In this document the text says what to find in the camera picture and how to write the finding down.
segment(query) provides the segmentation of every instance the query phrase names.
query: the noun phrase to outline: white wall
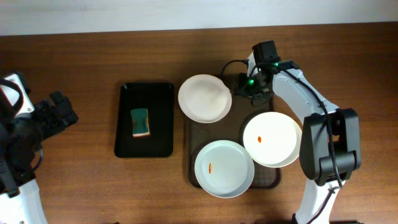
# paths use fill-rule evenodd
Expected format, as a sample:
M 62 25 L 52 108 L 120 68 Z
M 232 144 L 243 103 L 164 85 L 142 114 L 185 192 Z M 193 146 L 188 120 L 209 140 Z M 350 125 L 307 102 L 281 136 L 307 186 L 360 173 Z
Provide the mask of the white wall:
M 0 35 L 398 21 L 398 0 L 0 0 Z

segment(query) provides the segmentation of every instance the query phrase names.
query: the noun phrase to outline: black tray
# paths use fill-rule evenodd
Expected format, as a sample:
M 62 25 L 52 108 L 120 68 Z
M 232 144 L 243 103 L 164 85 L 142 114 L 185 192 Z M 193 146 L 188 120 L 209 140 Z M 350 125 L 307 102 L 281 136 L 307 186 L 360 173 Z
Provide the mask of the black tray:
M 195 177 L 195 159 L 199 151 L 208 143 L 217 140 L 230 140 L 243 146 L 243 130 L 251 118 L 273 111 L 273 100 L 260 108 L 254 108 L 250 100 L 242 96 L 233 96 L 229 113 L 221 120 L 211 124 L 202 124 L 185 118 L 185 150 L 187 150 L 187 173 L 189 182 L 201 188 Z M 281 179 L 279 168 L 268 168 L 254 162 L 254 179 L 250 189 L 272 189 Z

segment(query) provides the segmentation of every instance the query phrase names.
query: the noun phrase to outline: wooden table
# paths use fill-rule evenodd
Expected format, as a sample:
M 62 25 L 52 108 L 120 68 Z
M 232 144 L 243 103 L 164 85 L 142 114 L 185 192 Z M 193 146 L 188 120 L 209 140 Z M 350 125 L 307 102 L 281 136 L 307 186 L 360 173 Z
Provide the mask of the wooden table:
M 0 37 L 0 72 L 24 72 L 33 102 L 62 90 L 80 117 L 44 142 L 36 174 L 49 223 L 290 220 L 305 187 L 298 160 L 282 169 L 275 189 L 229 200 L 188 184 L 177 102 L 170 158 L 113 154 L 122 83 L 167 80 L 177 96 L 188 77 L 217 74 L 264 40 L 275 40 L 279 55 L 299 64 L 323 96 L 359 114 L 363 164 L 339 193 L 331 220 L 396 223 L 398 23 Z M 243 70 L 237 65 L 227 72 Z M 280 99 L 275 109 L 294 116 Z

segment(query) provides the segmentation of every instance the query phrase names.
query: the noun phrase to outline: green sponge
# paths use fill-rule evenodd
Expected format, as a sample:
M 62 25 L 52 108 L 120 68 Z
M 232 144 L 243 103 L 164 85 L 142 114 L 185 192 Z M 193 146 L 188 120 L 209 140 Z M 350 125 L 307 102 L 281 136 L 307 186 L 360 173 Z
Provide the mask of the green sponge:
M 149 122 L 148 122 L 148 109 L 139 108 L 130 111 L 132 119 L 132 136 L 142 137 L 148 136 Z

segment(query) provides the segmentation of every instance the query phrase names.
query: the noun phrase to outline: plate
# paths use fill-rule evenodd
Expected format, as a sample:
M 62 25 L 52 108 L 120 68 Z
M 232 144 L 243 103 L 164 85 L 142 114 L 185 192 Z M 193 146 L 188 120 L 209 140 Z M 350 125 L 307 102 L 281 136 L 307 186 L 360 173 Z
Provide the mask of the plate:
M 207 144 L 195 160 L 195 175 L 200 186 L 220 198 L 245 192 L 254 178 L 254 163 L 238 143 L 226 140 Z
M 183 113 L 199 123 L 213 123 L 224 118 L 232 105 L 232 96 L 224 83 L 213 75 L 195 75 L 178 91 Z
M 289 116 L 267 112 L 248 122 L 243 132 L 243 144 L 257 163 L 283 167 L 298 158 L 301 134 L 300 126 Z

